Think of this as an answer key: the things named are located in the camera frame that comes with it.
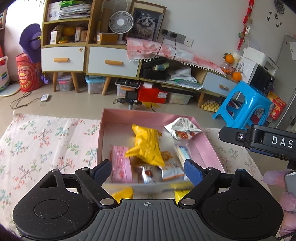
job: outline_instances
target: yellow snack package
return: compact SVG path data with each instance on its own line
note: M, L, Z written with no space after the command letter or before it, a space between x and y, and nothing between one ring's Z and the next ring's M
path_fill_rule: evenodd
M122 198L133 199L133 189L125 188L123 190L111 194L111 196L117 201L117 203L120 203L120 200Z
M176 204L178 204L178 202L187 194L189 193L191 190L178 190L178 191L174 191L175 193L175 201Z
M164 167L158 138L161 133L158 130L135 124L132 129L136 135L135 146L126 152L126 157L136 156L150 165Z

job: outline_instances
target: egg carton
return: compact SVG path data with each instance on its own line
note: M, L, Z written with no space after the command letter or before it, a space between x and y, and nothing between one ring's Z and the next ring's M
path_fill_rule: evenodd
M202 102L201 108L206 111L217 112L220 105L217 101L211 98L205 98Z

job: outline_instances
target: white drawer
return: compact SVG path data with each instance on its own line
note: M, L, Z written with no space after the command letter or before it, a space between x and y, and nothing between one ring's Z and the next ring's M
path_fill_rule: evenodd
M203 89L218 93L222 96L227 96L236 85L237 83L211 72L207 73L202 83Z
M41 49L42 71L83 71L84 53L84 46L43 48ZM59 58L68 58L68 60L55 62Z
M106 64L105 61L122 62L121 65ZM88 73L111 74L136 77L139 62L130 62L125 49L90 47Z

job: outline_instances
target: pink snack package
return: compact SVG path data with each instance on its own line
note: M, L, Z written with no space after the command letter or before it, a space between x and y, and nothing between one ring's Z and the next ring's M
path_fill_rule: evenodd
M114 183L132 183L131 162L124 154L128 151L126 146L113 146L110 160L112 162L112 181Z

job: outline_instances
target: gray ribbed plate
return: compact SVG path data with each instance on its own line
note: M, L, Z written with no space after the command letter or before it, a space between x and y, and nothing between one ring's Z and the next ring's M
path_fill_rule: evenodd
M64 241L230 241L210 230L197 212L171 199L130 200L99 211L93 223ZM276 241L270 237L265 241Z

